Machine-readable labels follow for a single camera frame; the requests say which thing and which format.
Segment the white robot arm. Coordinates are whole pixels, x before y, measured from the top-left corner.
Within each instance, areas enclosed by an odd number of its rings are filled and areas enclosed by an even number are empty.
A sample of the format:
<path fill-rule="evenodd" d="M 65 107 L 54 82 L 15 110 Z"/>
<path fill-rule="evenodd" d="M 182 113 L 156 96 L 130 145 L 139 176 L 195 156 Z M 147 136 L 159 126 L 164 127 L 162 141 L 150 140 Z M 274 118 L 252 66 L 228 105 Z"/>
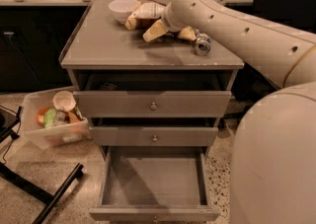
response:
<path fill-rule="evenodd" d="M 170 0 L 144 34 L 186 26 L 208 34 L 277 87 L 235 134 L 231 224 L 316 224 L 316 40 L 311 33 L 226 8 L 226 0 Z"/>

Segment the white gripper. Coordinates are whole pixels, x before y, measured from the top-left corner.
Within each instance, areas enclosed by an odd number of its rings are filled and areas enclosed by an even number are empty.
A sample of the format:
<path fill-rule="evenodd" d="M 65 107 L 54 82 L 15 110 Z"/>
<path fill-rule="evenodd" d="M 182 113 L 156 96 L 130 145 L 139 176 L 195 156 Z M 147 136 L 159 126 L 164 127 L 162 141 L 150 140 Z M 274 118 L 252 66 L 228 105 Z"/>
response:
<path fill-rule="evenodd" d="M 161 19 L 157 20 L 144 34 L 146 42 L 163 36 L 168 32 L 176 33 L 180 30 L 179 22 L 172 11 L 172 5 L 168 4 L 161 14 Z"/>

